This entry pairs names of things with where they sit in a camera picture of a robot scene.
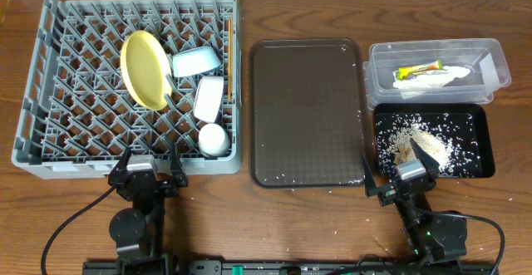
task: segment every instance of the yellow plate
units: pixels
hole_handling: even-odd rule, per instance
[[[168,105],[165,94],[171,94],[172,88],[165,77],[171,75],[170,63],[153,35],[133,32],[122,46],[120,66],[127,90],[136,102],[152,110]]]

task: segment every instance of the gray plastic dish rack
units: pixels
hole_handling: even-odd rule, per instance
[[[231,174],[242,164],[239,0],[44,0],[18,121],[12,162],[44,179],[109,174],[125,148],[153,155],[170,172],[176,145],[186,174]],[[135,103],[121,79],[120,50],[136,30],[152,33],[166,53],[211,46],[224,64],[205,74],[166,77],[169,105],[152,111]],[[229,31],[234,31],[228,66]],[[228,68],[233,70],[227,97]],[[203,121],[192,114],[202,76],[223,76],[219,124],[232,140],[226,156],[198,149]]]

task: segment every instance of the black cable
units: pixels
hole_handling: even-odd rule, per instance
[[[352,268],[343,268],[337,271],[332,271],[326,275],[343,275],[347,273],[356,273],[356,272],[399,272],[399,273],[419,273],[423,275],[464,275],[462,272],[445,270],[443,268],[415,268],[411,266],[401,266],[401,265],[373,265],[373,266],[357,266]]]
[[[499,246],[499,254],[497,255],[497,259],[495,260],[495,264],[493,266],[493,269],[490,271],[490,275],[494,275],[497,271],[497,268],[500,265],[500,261],[502,260],[502,256],[505,253],[505,232],[502,230],[502,228],[499,226],[499,224],[495,223],[492,220],[489,220],[488,218],[484,217],[478,217],[473,215],[466,215],[466,214],[455,214],[455,213],[445,213],[445,212],[432,212],[426,209],[419,209],[415,207],[414,205],[408,203],[408,201],[403,201],[403,203],[409,207],[410,209],[413,209],[421,214],[427,214],[431,216],[446,216],[446,217],[452,217],[452,218],[463,218],[463,219],[471,219],[476,221],[481,221],[488,223],[489,225],[493,226],[497,231],[499,232],[500,236],[500,246]]]
[[[115,190],[115,187],[110,188],[105,192],[102,196],[100,196],[98,199],[94,200],[92,203],[87,205],[85,208],[81,209],[79,212],[73,214],[69,219],[67,219],[61,226],[59,226],[56,229],[56,232],[53,233],[53,235],[48,240],[47,245],[44,247],[44,250],[42,251],[42,257],[41,257],[41,273],[42,275],[47,275],[47,255],[48,251],[50,250],[50,247],[52,246],[53,241],[57,238],[57,235],[74,219],[79,217],[81,214],[85,213],[87,210],[91,209],[93,206],[100,203],[105,197],[109,196],[113,191]]]

